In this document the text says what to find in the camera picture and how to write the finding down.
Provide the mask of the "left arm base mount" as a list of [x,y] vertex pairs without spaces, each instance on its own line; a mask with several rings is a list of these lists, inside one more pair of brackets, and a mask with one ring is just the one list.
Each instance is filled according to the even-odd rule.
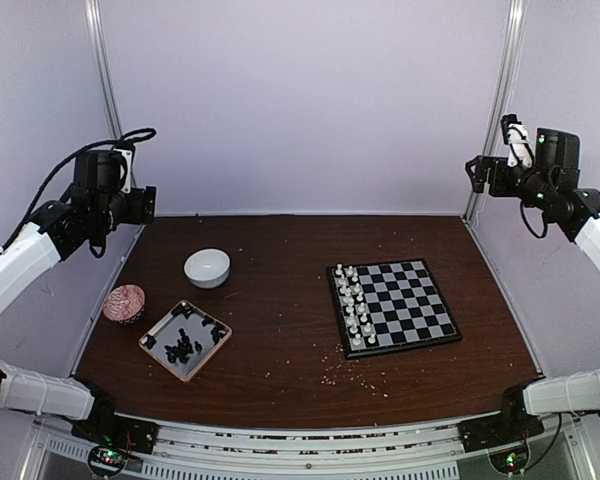
[[153,452],[159,433],[155,422],[114,415],[97,424],[90,420],[69,420],[71,434],[87,440],[92,447],[86,464],[96,479],[112,479],[131,468],[141,467],[142,455]]

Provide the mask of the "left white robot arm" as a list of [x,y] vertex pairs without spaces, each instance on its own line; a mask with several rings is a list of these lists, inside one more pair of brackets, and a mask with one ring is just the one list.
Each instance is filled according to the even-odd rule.
[[[135,143],[96,142],[70,156],[73,181],[58,200],[32,203],[0,249],[0,315],[33,282],[82,245],[102,257],[107,237],[121,224],[152,222],[156,190],[131,182]],[[58,378],[0,360],[0,409],[83,420],[103,444],[117,442],[124,424],[102,406],[104,394],[73,378]]]

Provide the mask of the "black grey chessboard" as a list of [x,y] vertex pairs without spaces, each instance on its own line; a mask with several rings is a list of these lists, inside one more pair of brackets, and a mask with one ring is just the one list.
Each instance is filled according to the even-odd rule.
[[326,268],[348,360],[431,348],[463,335],[426,261]]

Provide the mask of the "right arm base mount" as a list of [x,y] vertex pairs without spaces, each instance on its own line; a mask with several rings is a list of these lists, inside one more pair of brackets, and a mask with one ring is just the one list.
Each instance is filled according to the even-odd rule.
[[544,433],[544,425],[536,417],[509,423],[494,414],[460,422],[458,433],[465,453],[483,452],[498,474],[513,477],[531,465],[529,441]]

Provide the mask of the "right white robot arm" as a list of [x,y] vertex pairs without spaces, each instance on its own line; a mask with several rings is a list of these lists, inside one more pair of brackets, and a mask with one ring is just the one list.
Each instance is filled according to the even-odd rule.
[[[502,117],[501,132],[506,156],[478,155],[465,164],[473,193],[516,198],[521,210],[539,210],[543,226],[557,225],[600,274],[600,191],[579,185],[579,137],[540,128],[531,142],[514,114]],[[531,417],[562,413],[600,416],[600,369],[509,388],[492,430],[510,442]]]

